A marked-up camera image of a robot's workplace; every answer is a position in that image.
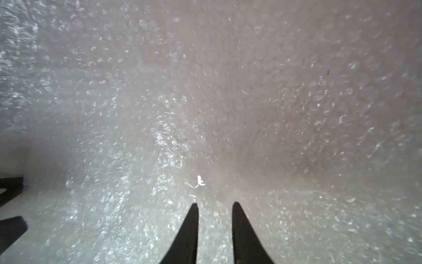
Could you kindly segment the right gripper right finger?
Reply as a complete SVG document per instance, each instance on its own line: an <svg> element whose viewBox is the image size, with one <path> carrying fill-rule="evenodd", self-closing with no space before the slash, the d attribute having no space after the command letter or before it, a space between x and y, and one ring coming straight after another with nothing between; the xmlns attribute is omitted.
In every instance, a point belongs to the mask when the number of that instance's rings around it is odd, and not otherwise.
<svg viewBox="0 0 422 264"><path fill-rule="evenodd" d="M273 264L239 202L232 209L232 239L235 264Z"/></svg>

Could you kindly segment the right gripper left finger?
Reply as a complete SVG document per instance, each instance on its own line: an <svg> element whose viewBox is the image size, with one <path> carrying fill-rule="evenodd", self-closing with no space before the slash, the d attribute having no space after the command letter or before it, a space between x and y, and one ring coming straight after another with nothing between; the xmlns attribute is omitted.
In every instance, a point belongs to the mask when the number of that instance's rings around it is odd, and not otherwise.
<svg viewBox="0 0 422 264"><path fill-rule="evenodd" d="M195 264L198 249L198 205L193 203L161 264Z"/></svg>

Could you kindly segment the bubble wrap sheet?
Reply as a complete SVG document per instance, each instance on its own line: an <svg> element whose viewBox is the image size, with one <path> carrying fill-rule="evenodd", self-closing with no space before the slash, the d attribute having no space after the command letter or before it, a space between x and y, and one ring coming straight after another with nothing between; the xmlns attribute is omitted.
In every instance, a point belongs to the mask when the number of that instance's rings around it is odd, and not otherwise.
<svg viewBox="0 0 422 264"><path fill-rule="evenodd" d="M421 1L2 1L3 264L422 261Z"/></svg>

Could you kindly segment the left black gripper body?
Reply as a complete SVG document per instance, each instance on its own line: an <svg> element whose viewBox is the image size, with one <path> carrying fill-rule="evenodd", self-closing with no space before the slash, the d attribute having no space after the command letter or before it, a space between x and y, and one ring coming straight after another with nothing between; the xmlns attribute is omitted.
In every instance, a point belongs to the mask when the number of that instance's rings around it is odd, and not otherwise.
<svg viewBox="0 0 422 264"><path fill-rule="evenodd" d="M23 191L23 175L1 174L1 255L28 230L25 218L13 208Z"/></svg>

